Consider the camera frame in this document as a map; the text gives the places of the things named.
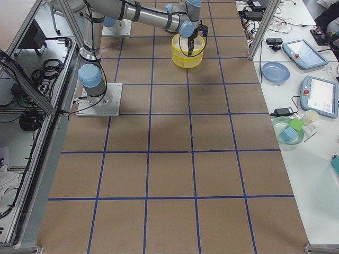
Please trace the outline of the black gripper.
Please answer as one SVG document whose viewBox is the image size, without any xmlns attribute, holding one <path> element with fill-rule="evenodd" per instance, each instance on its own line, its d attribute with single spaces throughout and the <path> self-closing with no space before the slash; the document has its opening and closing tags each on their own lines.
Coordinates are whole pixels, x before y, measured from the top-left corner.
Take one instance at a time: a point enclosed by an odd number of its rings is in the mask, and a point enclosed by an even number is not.
<svg viewBox="0 0 339 254">
<path fill-rule="evenodd" d="M 194 40 L 198 37 L 199 32 L 204 35 L 203 24 L 199 24 L 197 28 L 194 28 L 193 33 L 188 37 L 188 56 L 191 56 L 194 51 Z"/>
</svg>

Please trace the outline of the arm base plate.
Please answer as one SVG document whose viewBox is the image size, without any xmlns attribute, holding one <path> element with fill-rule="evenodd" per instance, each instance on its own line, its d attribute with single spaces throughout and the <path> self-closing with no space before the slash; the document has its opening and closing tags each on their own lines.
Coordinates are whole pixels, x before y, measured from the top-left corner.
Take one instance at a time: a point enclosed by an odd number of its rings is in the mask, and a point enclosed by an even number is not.
<svg viewBox="0 0 339 254">
<path fill-rule="evenodd" d="M 103 99 L 100 97 L 88 97 L 85 89 L 82 89 L 81 99 L 78 103 L 77 116 L 99 117 L 99 116 L 119 116 L 122 83 L 108 83 L 108 88 Z"/>
<path fill-rule="evenodd" d="M 115 20 L 108 17 L 104 20 L 102 36 L 103 37 L 129 37 L 131 33 L 132 22 L 129 20 Z"/>
</svg>

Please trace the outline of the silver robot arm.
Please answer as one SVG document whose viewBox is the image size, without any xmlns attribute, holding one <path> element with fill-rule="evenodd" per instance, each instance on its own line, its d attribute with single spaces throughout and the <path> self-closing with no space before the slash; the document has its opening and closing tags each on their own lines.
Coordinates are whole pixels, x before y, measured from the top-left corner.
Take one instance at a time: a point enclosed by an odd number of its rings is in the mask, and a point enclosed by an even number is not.
<svg viewBox="0 0 339 254">
<path fill-rule="evenodd" d="M 110 101 L 108 85 L 103 80 L 100 52 L 103 36 L 130 35 L 133 22 L 161 28 L 168 33 L 187 39 L 188 57 L 193 57 L 194 41 L 199 33 L 208 34 L 208 27 L 200 18 L 201 1 L 170 3 L 164 9 L 139 1 L 49 1 L 52 12 L 71 20 L 74 12 L 82 12 L 84 33 L 78 35 L 78 80 L 83 84 L 90 106 Z"/>
</svg>

